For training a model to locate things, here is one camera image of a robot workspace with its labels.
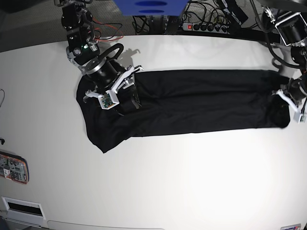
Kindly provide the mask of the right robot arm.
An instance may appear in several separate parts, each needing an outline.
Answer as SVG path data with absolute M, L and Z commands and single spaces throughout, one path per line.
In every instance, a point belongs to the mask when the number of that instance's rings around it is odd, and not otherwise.
M 98 46 L 93 17 L 87 4 L 89 0 L 56 0 L 55 6 L 62 9 L 61 24 L 66 30 L 68 46 L 66 54 L 69 62 L 76 66 L 82 75 L 94 84 L 94 88 L 85 91 L 83 101 L 94 98 L 101 109 L 110 110 L 124 101 L 130 100 L 141 107 L 138 97 L 135 73 L 141 71 L 138 65 L 123 67 L 117 59 L 124 50 L 117 43 L 105 51 Z

